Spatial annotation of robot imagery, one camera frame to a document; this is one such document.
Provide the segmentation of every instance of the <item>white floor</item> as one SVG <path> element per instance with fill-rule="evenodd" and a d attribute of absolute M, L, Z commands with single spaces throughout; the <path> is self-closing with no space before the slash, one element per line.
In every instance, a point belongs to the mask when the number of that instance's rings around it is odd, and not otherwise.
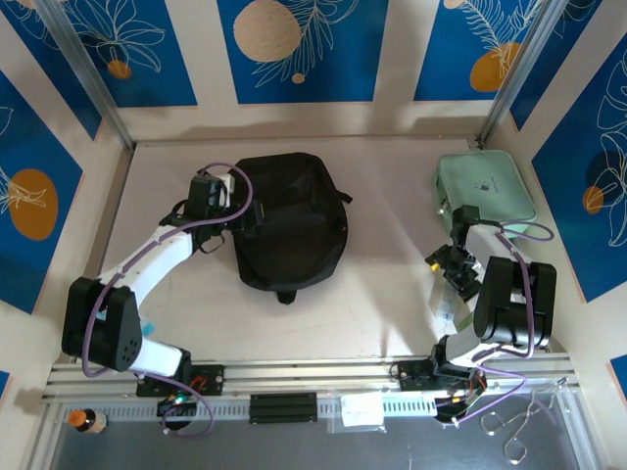
<path fill-rule="evenodd" d="M 141 308 L 153 338 L 195 359 L 339 358 L 428 354 L 448 331 L 428 307 L 434 274 L 424 258 L 447 242 L 434 213 L 430 177 L 465 140 L 342 137 L 140 145 L 121 199 L 104 268 L 148 239 L 185 199 L 210 162 L 308 152 L 326 163 L 347 206 L 349 242 L 335 274 L 281 305 L 238 277 L 230 235 L 213 255 L 197 253 Z"/>

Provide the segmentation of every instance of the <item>metal frame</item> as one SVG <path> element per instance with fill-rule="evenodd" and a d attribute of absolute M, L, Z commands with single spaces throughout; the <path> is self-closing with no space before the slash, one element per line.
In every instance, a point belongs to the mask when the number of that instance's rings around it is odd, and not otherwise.
<path fill-rule="evenodd" d="M 78 34 L 57 0 L 33 0 L 39 18 L 70 64 L 100 116 L 109 124 L 121 145 L 132 152 L 135 144 L 121 120 L 118 107 L 100 73 L 96 70 Z"/>
<path fill-rule="evenodd" d="M 271 361 L 194 361 L 199 365 L 224 365 L 222 397 L 248 397 L 256 393 L 328 392 L 336 390 L 383 390 L 398 392 L 399 383 L 390 375 L 390 367 L 398 360 L 424 357 L 383 357 L 327 360 L 271 360 Z M 579 381 L 566 353 L 546 353 L 532 360 L 499 357 L 487 362 L 489 366 L 528 377 L 528 390 L 542 388 L 562 377 L 570 387 Z M 518 384 L 516 379 L 488 375 L 491 383 L 488 394 L 500 394 Z M 80 364 L 55 364 L 43 391 L 44 403 L 93 401 L 149 400 L 135 396 L 137 379 L 130 373 L 111 373 L 89 379 Z M 447 391 L 433 392 L 445 396 Z"/>
<path fill-rule="evenodd" d="M 421 358 L 424 357 L 221 361 L 225 366 L 223 395 L 212 397 L 210 403 L 217 409 L 218 420 L 244 419 L 250 394 L 318 392 L 322 398 L 319 402 L 321 416 L 324 417 L 336 411 L 332 400 L 342 394 L 379 390 L 385 392 L 385 400 L 390 403 L 386 415 L 392 415 L 389 413 L 395 412 L 393 402 L 411 406 L 413 402 L 429 402 L 435 396 L 447 393 L 400 392 L 398 381 L 390 376 L 390 367 L 398 360 Z M 543 353 L 530 360 L 499 357 L 489 364 L 526 375 L 529 382 L 523 393 L 546 389 L 560 378 L 567 377 L 568 390 L 563 396 L 558 396 L 557 406 L 566 421 L 566 429 L 580 467 L 601 468 L 599 462 L 603 462 L 600 459 L 603 453 L 598 449 L 599 442 L 587 425 L 587 410 L 581 400 L 579 382 L 568 354 Z M 487 395 L 499 395 L 517 385 L 515 379 L 491 375 L 487 378 Z M 67 413 L 74 407 L 108 407 L 119 420 L 154 419 L 151 409 L 154 409 L 156 399 L 138 398 L 134 394 L 136 382 L 136 377 L 130 373 L 112 373 L 98 379 L 88 379 L 82 374 L 79 363 L 54 365 L 43 392 L 46 412 L 26 468 L 39 470 L 50 466 L 61 426 Z M 428 414 L 407 412 L 415 416 Z M 198 419 L 208 419 L 208 413 L 200 413 Z"/>
<path fill-rule="evenodd" d="M 542 5 L 538 16 L 531 24 L 525 39 L 522 41 L 518 54 L 516 54 L 513 64 L 509 68 L 509 72 L 492 103 L 492 108 L 477 135 L 477 144 L 481 149 L 486 146 L 496 126 L 509 111 L 513 100 L 518 95 L 527 76 L 529 76 L 529 72 L 536 64 L 559 17 L 568 4 L 568 0 L 538 1 L 544 1 L 544 5 Z"/>
<path fill-rule="evenodd" d="M 109 246 L 111 234 L 114 231 L 114 222 L 118 214 L 118 209 L 120 208 L 121 195 L 124 190 L 124 185 L 126 184 L 126 179 L 128 178 L 132 158 L 133 152 L 129 152 L 126 149 L 121 150 L 109 194 L 107 195 L 107 201 L 102 209 L 102 216 L 100 217 L 100 223 L 96 230 L 91 253 L 89 254 L 89 259 L 85 266 L 85 277 L 95 278 L 102 272 L 105 253 Z"/>

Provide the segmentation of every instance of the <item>white label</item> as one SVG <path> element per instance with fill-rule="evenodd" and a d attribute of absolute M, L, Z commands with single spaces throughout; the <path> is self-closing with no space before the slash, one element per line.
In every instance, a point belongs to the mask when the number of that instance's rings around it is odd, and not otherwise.
<path fill-rule="evenodd" d="M 380 392 L 344 395 L 341 404 L 342 422 L 347 428 L 383 424 L 383 397 Z"/>

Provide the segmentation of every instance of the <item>cable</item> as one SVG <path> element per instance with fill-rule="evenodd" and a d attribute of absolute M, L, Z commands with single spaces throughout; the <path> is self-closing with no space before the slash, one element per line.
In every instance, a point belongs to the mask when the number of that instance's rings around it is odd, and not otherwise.
<path fill-rule="evenodd" d="M 442 411 L 438 411 L 438 416 L 444 416 L 445 418 L 457 418 L 458 416 L 460 416 L 461 414 L 466 413 L 466 411 L 468 410 L 468 408 L 463 409 L 461 411 L 458 411 L 457 413 L 454 414 L 450 414 L 450 413 L 443 413 Z"/>
<path fill-rule="evenodd" d="M 525 309 L 527 311 L 527 351 L 520 352 L 518 350 L 506 349 L 503 346 L 498 346 L 490 350 L 486 350 L 478 353 L 472 358 L 473 362 L 485 361 L 495 355 L 496 353 L 510 353 L 523 359 L 528 359 L 533 356 L 536 343 L 536 322 L 533 315 L 533 298 L 531 296 L 531 279 L 529 278 L 529 268 L 522 255 L 518 252 L 518 249 L 507 239 L 503 233 L 497 233 L 497 238 L 503 243 L 509 252 L 520 264 L 520 271 L 522 272 L 522 286 L 525 293 Z"/>
<path fill-rule="evenodd" d="M 506 224 L 503 225 L 503 227 L 507 226 L 507 225 L 511 225 L 517 222 L 508 222 Z M 540 238 L 536 238 L 536 237 L 529 237 L 531 240 L 534 241 L 550 241 L 553 239 L 553 237 L 555 236 L 554 233 L 552 232 L 552 230 L 549 227 L 546 227 L 540 223 L 536 223 L 536 222 L 524 222 L 527 223 L 528 225 L 533 225 L 539 228 L 543 228 L 545 229 L 550 237 L 547 239 L 540 239 Z M 522 255 L 520 254 L 520 252 L 518 251 L 518 249 L 506 238 L 505 233 L 508 232 L 513 232 L 513 233 L 517 233 L 513 230 L 507 230 L 507 229 L 503 229 L 501 233 L 497 233 L 496 236 L 497 238 L 501 241 L 501 243 L 503 243 L 507 249 L 511 252 L 511 254 L 514 256 L 514 258 L 518 261 L 518 264 L 520 264 L 520 270 L 522 272 L 522 285 L 523 285 L 523 290 L 524 290 L 524 294 L 525 294 L 525 306 L 526 306 L 526 312 L 527 312 L 527 331 L 528 331 L 528 338 L 527 338 L 527 351 L 526 352 L 521 352 L 521 351 L 517 351 L 517 350 L 510 350 L 510 349 L 506 349 L 503 346 L 498 346 L 496 348 L 493 348 L 491 350 L 487 350 L 484 352 L 480 352 L 479 354 L 477 354 L 476 356 L 474 356 L 472 358 L 473 362 L 478 362 L 478 361 L 482 361 L 482 363 L 484 361 L 486 361 L 488 358 L 490 358 L 492 355 L 496 354 L 496 353 L 510 353 L 512 355 L 516 355 L 518 357 L 521 357 L 523 359 L 529 359 L 533 356 L 534 350 L 535 350 L 535 321 L 534 321 L 534 309 L 533 309 L 533 298 L 531 295 L 531 279 L 529 276 L 529 268 L 527 267 L 527 263 L 525 262 L 524 258 L 522 257 Z M 445 426 L 458 426 L 459 424 L 463 423 L 464 421 L 467 421 L 468 419 L 473 418 L 474 416 L 486 411 L 487 409 L 491 408 L 492 406 L 494 406 L 495 404 L 498 404 L 500 402 L 502 402 L 503 400 L 507 400 L 509 397 L 511 397 L 512 395 L 514 395 L 516 392 L 518 392 L 520 389 L 522 389 L 525 385 L 527 385 L 527 377 L 525 377 L 524 375 L 520 375 L 520 374 L 516 374 L 513 372 L 507 372 L 504 370 L 500 370 L 500 369 L 493 369 L 490 367 L 485 367 L 483 365 L 477 365 L 476 366 L 477 369 L 483 371 L 484 373 L 486 372 L 490 372 L 493 374 L 497 374 L 497 375 L 501 375 L 503 377 L 512 377 L 512 378 L 516 378 L 516 379 L 520 379 L 520 384 L 518 384 L 516 387 L 514 387 L 513 389 L 511 389 L 510 391 L 506 392 L 505 394 L 501 395 L 500 397 L 498 397 L 497 399 L 495 399 L 494 401 L 492 401 L 491 403 L 486 404 L 485 406 L 480 407 L 479 409 L 465 415 L 463 418 L 457 420 L 455 419 L 455 417 L 453 417 L 453 422 L 452 423 L 447 423 L 445 424 Z"/>
<path fill-rule="evenodd" d="M 221 242 L 219 242 L 219 245 L 217 245 L 215 248 L 211 248 L 209 251 L 207 251 L 201 245 L 200 247 L 198 247 L 198 250 L 205 255 L 210 255 L 211 253 L 216 252 L 218 249 L 222 248 L 222 246 L 226 243 L 226 239 L 224 238 L 224 235 L 222 235 L 221 233 L 219 234 L 219 238 L 221 239 Z"/>
<path fill-rule="evenodd" d="M 463 423 L 464 421 L 467 421 L 473 417 L 475 417 L 476 415 L 478 415 L 479 413 L 483 413 L 485 410 L 491 408 L 492 406 L 494 406 L 495 404 L 500 403 L 503 400 L 507 400 L 509 397 L 511 397 L 512 395 L 514 395 L 516 392 L 518 392 L 520 389 L 522 389 L 525 385 L 527 385 L 527 377 L 525 377 L 524 375 L 520 375 L 520 374 L 516 374 L 513 372 L 506 372 L 504 370 L 499 370 L 499 369 L 492 369 L 490 367 L 484 367 L 482 365 L 477 365 L 476 366 L 477 369 L 485 372 L 490 372 L 493 374 L 497 374 L 497 375 L 502 375 L 504 377 L 512 377 L 514 379 L 520 379 L 520 383 L 518 385 L 516 385 L 513 389 L 511 389 L 510 391 L 502 394 L 500 397 L 498 397 L 497 399 L 495 399 L 494 401 L 481 406 L 479 409 L 466 414 L 463 418 L 461 419 L 455 419 L 452 423 L 445 423 L 444 426 L 459 426 L 461 423 Z"/>
<path fill-rule="evenodd" d="M 177 214 L 177 213 L 178 213 L 178 210 L 179 210 L 180 208 L 182 208 L 182 207 L 185 205 L 185 203 L 186 203 L 186 202 L 187 202 L 187 200 L 186 200 L 186 199 L 183 199 L 182 201 L 177 202 L 177 203 L 176 203 L 176 204 L 172 207 L 172 210 L 171 210 L 169 213 L 171 213 L 172 215 Z"/>
<path fill-rule="evenodd" d="M 195 391 L 191 387 L 189 387 L 189 386 L 187 386 L 187 385 L 185 385 L 185 384 L 183 384 L 181 382 L 178 382 L 178 381 L 176 381 L 174 379 L 171 379 L 170 377 L 165 377 L 163 375 L 150 374 L 150 373 L 146 374 L 146 377 L 150 377 L 151 379 L 159 380 L 161 382 L 165 382 L 167 384 L 174 385 L 178 389 L 184 390 L 185 392 L 187 392 L 189 394 L 192 394 L 209 411 L 209 416 L 210 416 L 210 419 L 211 419 L 211 421 L 209 423 L 209 426 L 207 426 L 200 433 L 196 433 L 196 434 L 181 434 L 178 431 L 170 430 L 166 426 L 166 418 L 168 417 L 168 412 L 165 412 L 164 415 L 161 417 L 161 427 L 164 429 L 164 433 L 166 435 L 173 436 L 175 438 L 180 438 L 180 439 L 198 439 L 198 438 L 202 438 L 203 436 L 207 436 L 208 434 L 211 433 L 211 431 L 214 429 L 214 423 L 215 423 L 214 410 L 212 409 L 212 407 L 209 404 L 209 402 L 207 401 L 207 399 L 205 399 L 205 397 L 200 395 L 197 391 Z"/>
<path fill-rule="evenodd" d="M 533 235 L 527 235 L 525 233 L 521 233 L 516 230 L 511 230 L 510 228 L 507 228 L 511 225 L 527 225 L 528 227 L 537 227 L 547 232 L 548 236 L 543 238 L 543 237 L 535 237 Z M 519 238 L 523 238 L 525 240 L 531 240 L 532 242 L 550 242 L 553 238 L 555 238 L 555 233 L 549 227 L 538 222 L 530 222 L 527 220 L 512 220 L 510 222 L 502 223 L 501 227 L 503 228 L 503 231 L 505 233 L 510 233 L 512 235 L 516 235 Z"/>
<path fill-rule="evenodd" d="M 485 379 L 483 377 L 481 377 L 481 375 L 479 375 L 479 383 L 481 384 L 481 387 L 483 387 L 483 390 L 488 390 L 488 384 L 486 383 Z"/>
<path fill-rule="evenodd" d="M 173 228 L 171 231 L 166 232 L 161 237 L 159 237 L 157 240 L 153 240 L 148 245 L 146 245 L 143 249 L 141 249 L 137 253 L 137 255 L 135 255 L 133 258 L 131 258 L 121 268 L 120 272 L 117 272 L 116 274 L 113 275 L 111 280 L 107 283 L 107 285 L 100 292 L 100 295 L 96 299 L 96 302 L 95 302 L 93 308 L 91 309 L 91 313 L 89 314 L 89 318 L 87 319 L 87 326 L 85 327 L 85 336 L 84 336 L 84 340 L 83 340 L 83 343 L 82 343 L 82 357 L 81 357 L 81 359 L 82 359 L 82 364 L 81 364 L 82 372 L 83 372 L 83 374 L 85 374 L 85 376 L 94 378 L 94 377 L 98 377 L 98 376 L 104 374 L 105 372 L 107 372 L 109 370 L 107 367 L 103 367 L 102 369 L 99 369 L 97 371 L 92 371 L 89 368 L 88 361 L 89 361 L 89 347 L 91 346 L 91 336 L 93 334 L 94 325 L 96 323 L 96 315 L 98 314 L 98 311 L 100 310 L 100 307 L 102 306 L 103 301 L 105 300 L 105 298 L 107 297 L 107 294 L 109 294 L 109 291 L 111 291 L 113 286 L 120 279 L 122 279 L 124 277 L 124 275 L 135 264 L 137 264 L 142 258 L 144 258 L 154 248 L 158 247 L 163 242 L 165 242 L 165 240 L 167 240 L 168 238 L 173 237 L 174 235 L 176 235 L 177 233 L 180 233 L 182 231 L 189 230 L 190 228 L 201 227 L 203 225 L 212 225 L 212 224 L 217 224 L 217 223 L 226 223 L 226 222 L 229 222 L 231 220 L 234 220 L 237 217 L 241 216 L 245 211 L 247 211 L 248 207 L 253 202 L 253 183 L 251 182 L 250 178 L 246 175 L 246 173 L 244 171 L 242 171 L 240 168 L 238 168 L 234 164 L 225 164 L 225 163 L 208 164 L 207 166 L 203 167 L 201 171 L 206 171 L 207 169 L 209 169 L 211 167 L 214 167 L 214 166 L 226 166 L 226 167 L 229 167 L 229 168 L 235 170 L 236 172 L 238 172 L 242 176 L 242 178 L 244 178 L 244 181 L 246 182 L 246 186 L 248 187 L 248 196 L 246 198 L 246 202 L 244 203 L 244 206 L 242 206 L 242 208 L 239 211 L 233 213 L 232 215 L 228 215 L 226 217 L 211 218 L 211 219 L 208 219 L 208 220 L 197 220 L 195 222 L 186 223 L 185 225 L 181 225 L 180 227 Z M 153 377 L 156 380 L 161 380 L 161 381 L 173 384 L 176 387 L 180 387 L 182 390 L 186 390 L 188 392 L 191 391 L 190 392 L 191 394 L 195 395 L 197 398 L 200 398 L 200 401 L 208 408 L 208 410 L 210 412 L 210 415 L 213 416 L 213 412 L 212 412 L 212 410 L 211 410 L 211 408 L 209 406 L 209 403 L 207 401 L 205 401 L 205 399 L 203 399 L 202 396 L 200 394 L 196 393 L 196 391 L 194 391 L 193 389 L 190 389 L 186 385 L 181 384 L 179 382 L 176 382 L 175 380 L 170 379 L 168 377 L 163 377 L 163 376 L 160 376 L 160 375 L 157 375 L 157 374 L 146 374 L 146 375 L 148 375 L 150 377 Z M 209 434 L 211 432 L 211 429 L 213 429 L 213 426 L 214 426 L 214 420 L 212 418 L 212 423 L 208 427 L 208 430 L 206 430 L 205 432 L 201 433 L 201 435 Z"/>
<path fill-rule="evenodd" d="M 388 369 L 388 374 L 390 375 L 390 377 L 392 377 L 392 378 L 393 378 L 393 379 L 395 379 L 395 380 L 404 380 L 404 379 L 402 379 L 402 378 L 401 378 L 401 375 L 400 375 L 400 374 L 396 374 L 396 375 L 394 375 L 394 374 L 392 373 L 392 369 L 393 369 L 394 367 L 396 367 L 396 368 L 397 368 L 397 370 L 398 370 L 398 367 L 399 367 L 399 362 L 398 362 L 398 361 L 396 361 L 396 362 L 392 362 L 392 364 L 390 364 L 390 368 Z"/>

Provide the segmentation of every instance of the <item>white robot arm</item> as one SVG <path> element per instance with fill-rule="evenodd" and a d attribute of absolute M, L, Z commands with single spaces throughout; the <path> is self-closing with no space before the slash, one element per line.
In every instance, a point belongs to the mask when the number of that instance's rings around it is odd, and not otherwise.
<path fill-rule="evenodd" d="M 521 254 L 504 228 L 482 220 L 475 207 L 454 212 L 451 238 L 452 245 L 441 247 L 426 261 L 434 271 L 443 272 L 465 302 L 476 297 L 472 326 L 442 338 L 426 359 L 400 361 L 402 390 L 482 392 L 477 367 L 483 361 L 501 353 L 529 357 L 551 338 L 555 268 Z M 461 411 L 470 404 L 461 402 Z"/>
<path fill-rule="evenodd" d="M 188 198 L 172 209 L 146 243 L 98 278 L 74 281 L 62 339 L 64 353 L 83 360 L 88 355 L 89 361 L 116 371 L 176 377 L 187 383 L 191 354 L 142 337 L 138 310 L 150 291 L 211 237 L 259 222 L 258 205 L 250 205 L 248 211 L 231 205 L 233 189 L 230 174 L 215 177 L 199 172 Z"/>

